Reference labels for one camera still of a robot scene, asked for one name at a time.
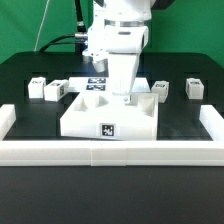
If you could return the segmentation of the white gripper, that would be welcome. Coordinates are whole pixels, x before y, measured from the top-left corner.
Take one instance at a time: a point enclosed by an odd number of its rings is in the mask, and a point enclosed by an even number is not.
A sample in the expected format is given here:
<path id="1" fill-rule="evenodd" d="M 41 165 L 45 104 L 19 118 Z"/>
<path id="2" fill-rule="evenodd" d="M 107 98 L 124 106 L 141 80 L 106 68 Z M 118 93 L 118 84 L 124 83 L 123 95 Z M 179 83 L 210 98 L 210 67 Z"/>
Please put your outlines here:
<path id="1" fill-rule="evenodd" d="M 108 59 L 108 74 L 111 92 L 125 96 L 130 103 L 131 93 L 139 66 L 139 58 L 148 43 L 147 26 L 105 27 L 105 50 Z"/>

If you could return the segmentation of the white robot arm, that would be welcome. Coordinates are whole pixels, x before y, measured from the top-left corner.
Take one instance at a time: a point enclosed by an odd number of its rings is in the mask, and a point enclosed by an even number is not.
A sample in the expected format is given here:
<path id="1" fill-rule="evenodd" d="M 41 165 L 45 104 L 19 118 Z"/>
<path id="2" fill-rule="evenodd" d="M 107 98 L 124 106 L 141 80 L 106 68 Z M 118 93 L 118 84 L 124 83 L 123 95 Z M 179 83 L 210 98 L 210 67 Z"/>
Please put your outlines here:
<path id="1" fill-rule="evenodd" d="M 93 23 L 83 55 L 98 73 L 108 71 L 110 93 L 129 103 L 142 50 L 150 31 L 152 10 L 165 10 L 175 0 L 93 0 Z"/>

